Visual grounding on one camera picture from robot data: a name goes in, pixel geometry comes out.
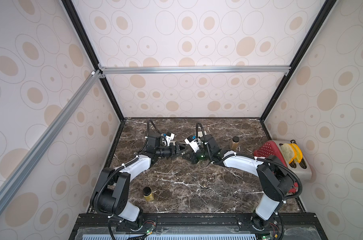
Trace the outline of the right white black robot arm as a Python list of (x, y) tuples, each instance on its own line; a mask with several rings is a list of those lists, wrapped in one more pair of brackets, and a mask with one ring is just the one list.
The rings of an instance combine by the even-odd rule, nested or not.
[(279, 214), (286, 200), (298, 197), (303, 191), (299, 176), (277, 156), (251, 157), (234, 150), (222, 149), (212, 135), (207, 135), (201, 123), (196, 133), (185, 139), (191, 162), (208, 160), (211, 164), (234, 168), (259, 178), (263, 196), (250, 219), (254, 229), (264, 230), (273, 215)]

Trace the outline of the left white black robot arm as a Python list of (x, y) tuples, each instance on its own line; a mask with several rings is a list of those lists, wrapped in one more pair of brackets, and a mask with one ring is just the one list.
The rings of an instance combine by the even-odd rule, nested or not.
[(140, 208), (128, 201), (130, 182), (152, 167), (159, 159), (174, 158), (187, 150), (187, 145), (173, 141), (174, 134), (162, 134), (152, 120), (147, 121), (143, 147), (135, 157), (117, 168), (104, 168), (96, 182), (90, 205), (99, 214), (116, 220), (138, 221)]

